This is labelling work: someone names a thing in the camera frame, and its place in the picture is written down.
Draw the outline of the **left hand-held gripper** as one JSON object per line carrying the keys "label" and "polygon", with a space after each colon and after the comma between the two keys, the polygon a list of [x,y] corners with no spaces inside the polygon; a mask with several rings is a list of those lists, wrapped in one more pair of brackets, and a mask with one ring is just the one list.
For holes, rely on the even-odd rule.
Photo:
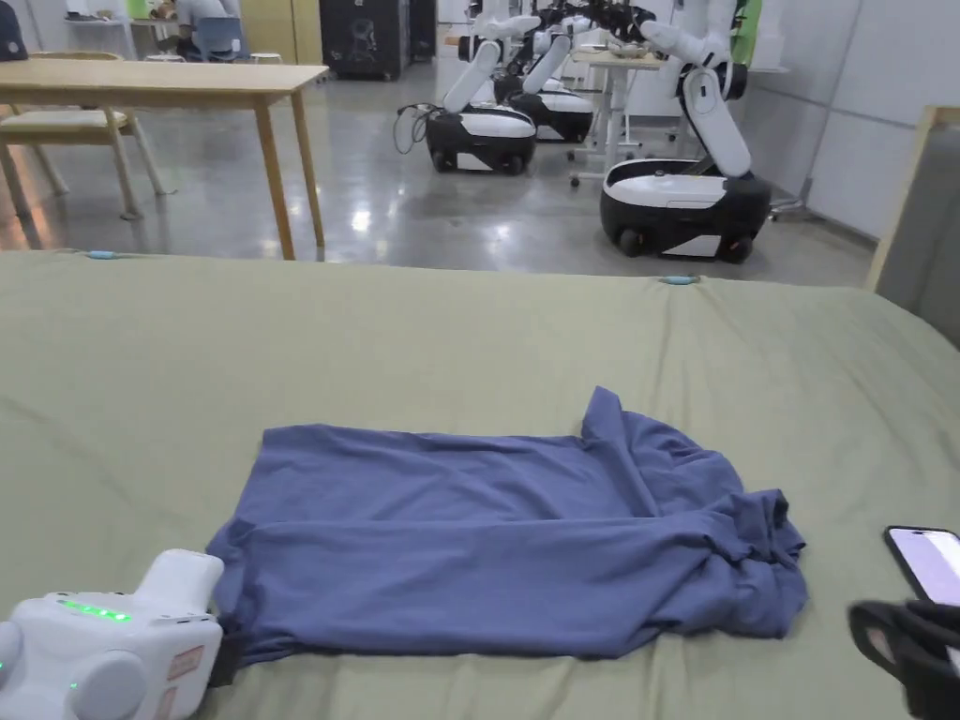
{"label": "left hand-held gripper", "polygon": [[5,719],[188,719],[224,631],[212,613],[217,557],[161,552],[133,592],[50,592],[1,624]]}

